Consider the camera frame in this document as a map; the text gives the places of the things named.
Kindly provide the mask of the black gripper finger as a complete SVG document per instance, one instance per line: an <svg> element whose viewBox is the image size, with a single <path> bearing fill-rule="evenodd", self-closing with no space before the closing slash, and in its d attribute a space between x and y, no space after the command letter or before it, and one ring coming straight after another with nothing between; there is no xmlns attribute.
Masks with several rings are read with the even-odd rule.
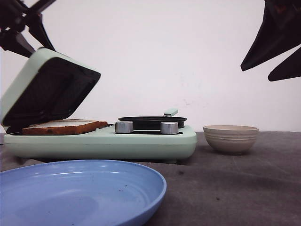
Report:
<svg viewBox="0 0 301 226"><path fill-rule="evenodd" d="M273 69L268 75L269 81L279 81L301 76L301 51L297 50Z"/></svg>
<svg viewBox="0 0 301 226"><path fill-rule="evenodd" d="M301 2L266 0L262 24L241 69L256 67L301 43Z"/></svg>

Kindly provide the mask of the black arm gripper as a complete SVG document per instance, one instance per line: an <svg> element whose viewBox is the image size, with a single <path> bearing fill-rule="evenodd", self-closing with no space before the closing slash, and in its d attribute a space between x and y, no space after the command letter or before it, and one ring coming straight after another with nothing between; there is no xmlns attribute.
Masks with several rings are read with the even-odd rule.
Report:
<svg viewBox="0 0 301 226"><path fill-rule="evenodd" d="M5 51L30 57L35 49L20 33L28 26L32 37L43 47L55 51L42 22L42 12L53 3L53 0L39 0L28 7L23 0L2 0L0 2L0 46Z"/></svg>

